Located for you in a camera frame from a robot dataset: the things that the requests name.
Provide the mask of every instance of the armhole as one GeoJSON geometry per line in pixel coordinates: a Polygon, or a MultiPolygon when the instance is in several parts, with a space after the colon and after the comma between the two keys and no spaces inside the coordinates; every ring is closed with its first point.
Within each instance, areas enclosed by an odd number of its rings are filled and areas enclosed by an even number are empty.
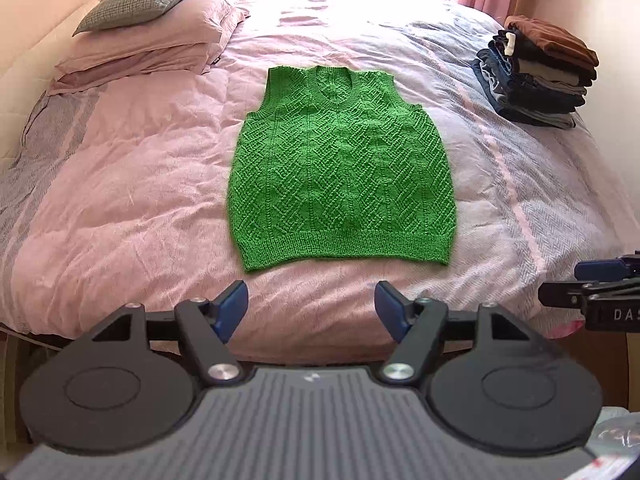
{"type": "Polygon", "coordinates": [[[387,89],[389,90],[391,98],[394,100],[396,104],[404,108],[407,108],[411,111],[416,111],[416,110],[420,110],[421,112],[424,111],[424,109],[422,108],[422,105],[413,105],[411,103],[408,103],[404,99],[402,99],[402,96],[399,94],[398,89],[396,88],[396,81],[394,79],[393,74],[390,74],[389,72],[382,72],[382,73],[385,75],[386,86],[387,86],[387,89]]]}
{"type": "Polygon", "coordinates": [[[255,112],[249,112],[247,116],[251,116],[252,118],[262,119],[269,115],[271,111],[271,80],[273,78],[274,70],[277,70],[278,67],[272,67],[267,71],[267,85],[264,89],[264,97],[262,98],[262,102],[260,103],[260,107],[255,112]]]}

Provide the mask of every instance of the bolt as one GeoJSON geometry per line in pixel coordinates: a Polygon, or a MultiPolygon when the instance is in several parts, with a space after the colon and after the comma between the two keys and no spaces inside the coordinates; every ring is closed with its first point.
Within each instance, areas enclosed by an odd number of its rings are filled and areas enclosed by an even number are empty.
{"type": "Polygon", "coordinates": [[[210,367],[208,373],[213,379],[219,381],[230,381],[240,375],[240,368],[229,363],[218,363],[217,365],[210,367]]]}
{"type": "Polygon", "coordinates": [[[385,377],[394,381],[404,381],[414,376],[414,367],[405,363],[391,363],[382,368],[385,377]]]}

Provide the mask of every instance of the ribbed hem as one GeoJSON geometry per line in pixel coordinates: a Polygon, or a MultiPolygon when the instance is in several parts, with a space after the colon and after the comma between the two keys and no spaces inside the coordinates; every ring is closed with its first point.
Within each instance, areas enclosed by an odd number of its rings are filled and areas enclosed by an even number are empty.
{"type": "Polygon", "coordinates": [[[237,244],[244,270],[249,272],[305,258],[404,258],[448,264],[453,236],[453,231],[435,235],[332,230],[267,240],[237,240],[237,244]]]}

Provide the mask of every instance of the green knitted vest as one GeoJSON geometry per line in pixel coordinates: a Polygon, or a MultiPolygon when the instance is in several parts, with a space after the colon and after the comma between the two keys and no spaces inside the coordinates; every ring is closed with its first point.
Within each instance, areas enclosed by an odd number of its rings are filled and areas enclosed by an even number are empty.
{"type": "Polygon", "coordinates": [[[246,270],[299,258],[446,264],[456,229],[438,131],[385,72],[271,68],[240,131],[227,201],[246,270]]]}

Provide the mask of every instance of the red and white label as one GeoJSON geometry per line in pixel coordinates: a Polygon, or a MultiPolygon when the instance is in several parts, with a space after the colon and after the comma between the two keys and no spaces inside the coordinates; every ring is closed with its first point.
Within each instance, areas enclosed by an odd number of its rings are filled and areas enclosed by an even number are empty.
{"type": "Polygon", "coordinates": [[[580,471],[567,476],[564,480],[615,480],[636,461],[636,458],[633,456],[601,456],[580,471]]]}

